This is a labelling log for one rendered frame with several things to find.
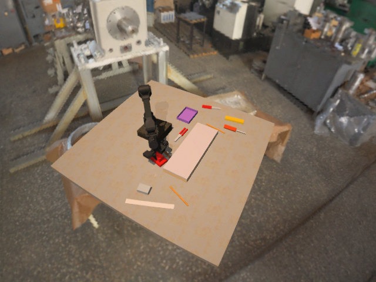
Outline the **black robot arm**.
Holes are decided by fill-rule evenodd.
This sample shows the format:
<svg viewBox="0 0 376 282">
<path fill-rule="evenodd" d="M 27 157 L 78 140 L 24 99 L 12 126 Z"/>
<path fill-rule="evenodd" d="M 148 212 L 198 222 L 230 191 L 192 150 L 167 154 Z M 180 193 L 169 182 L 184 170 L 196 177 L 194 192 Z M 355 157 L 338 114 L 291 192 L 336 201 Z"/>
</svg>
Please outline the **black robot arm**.
<svg viewBox="0 0 376 282">
<path fill-rule="evenodd" d="M 143 120 L 145 123 L 145 132 L 146 131 L 148 132 L 148 134 L 146 134 L 146 137 L 148 137 L 149 139 L 149 147 L 153 149 L 154 152 L 157 151 L 160 154 L 162 154 L 167 148 L 167 145 L 165 142 L 161 144 L 157 142 L 156 135 L 158 135 L 157 134 L 158 128 L 157 128 L 157 125 L 155 124 L 156 117 L 153 114 L 153 112 L 151 112 L 151 108 L 150 108 L 150 96 L 152 94 L 150 85 L 146 84 L 146 85 L 139 86 L 138 93 L 139 93 L 139 97 L 142 98 L 144 109 L 145 109 Z M 156 132 L 155 132 L 155 129 L 156 129 Z"/>
</svg>

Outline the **yellow flat bar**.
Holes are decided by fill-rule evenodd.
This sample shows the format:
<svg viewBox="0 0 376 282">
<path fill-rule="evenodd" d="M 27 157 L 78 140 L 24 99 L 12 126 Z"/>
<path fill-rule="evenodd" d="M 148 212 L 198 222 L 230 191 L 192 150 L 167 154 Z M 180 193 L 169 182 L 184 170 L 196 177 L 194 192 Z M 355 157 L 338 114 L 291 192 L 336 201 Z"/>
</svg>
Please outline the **yellow flat bar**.
<svg viewBox="0 0 376 282">
<path fill-rule="evenodd" d="M 237 122 L 237 123 L 241 123 L 241 124 L 243 124 L 243 122 L 244 122 L 244 120 L 236 119 L 236 118 L 229 117 L 229 116 L 226 116 L 226 117 L 225 117 L 225 120 L 229 120 L 229 121 Z"/>
</svg>

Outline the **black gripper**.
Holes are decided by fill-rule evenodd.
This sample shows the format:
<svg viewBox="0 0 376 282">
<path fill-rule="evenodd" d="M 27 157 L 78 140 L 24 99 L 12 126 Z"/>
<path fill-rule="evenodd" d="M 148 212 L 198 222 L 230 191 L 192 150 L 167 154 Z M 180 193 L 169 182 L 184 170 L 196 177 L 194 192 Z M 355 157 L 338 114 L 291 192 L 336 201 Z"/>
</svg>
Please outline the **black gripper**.
<svg viewBox="0 0 376 282">
<path fill-rule="evenodd" d="M 163 143 L 163 142 L 165 142 L 166 143 L 166 145 L 168 145 L 169 143 L 168 143 L 168 141 L 166 141 L 166 140 L 164 140 L 164 139 L 162 139 L 162 140 L 158 140 L 157 141 L 158 143 Z M 145 158 L 147 158 L 147 159 L 150 159 L 151 157 L 153 157 L 155 160 L 157 160 L 156 159 L 156 154 L 154 153 L 154 150 L 153 149 L 151 149 L 150 151 L 145 151 L 144 153 L 143 153 L 143 156 L 145 157 Z"/>
</svg>

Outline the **small beige rectangular block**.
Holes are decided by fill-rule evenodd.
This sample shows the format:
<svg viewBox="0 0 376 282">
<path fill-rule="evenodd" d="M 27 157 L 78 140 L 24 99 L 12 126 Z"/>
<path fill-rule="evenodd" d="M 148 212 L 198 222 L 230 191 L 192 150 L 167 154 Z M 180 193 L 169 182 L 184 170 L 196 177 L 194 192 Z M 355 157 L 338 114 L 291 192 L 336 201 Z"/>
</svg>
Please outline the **small beige rectangular block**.
<svg viewBox="0 0 376 282">
<path fill-rule="evenodd" d="M 151 187 L 147 186 L 147 185 L 143 185 L 143 184 L 140 183 L 139 186 L 138 186 L 138 188 L 136 190 L 139 193 L 143 193 L 143 194 L 149 195 Z"/>
</svg>

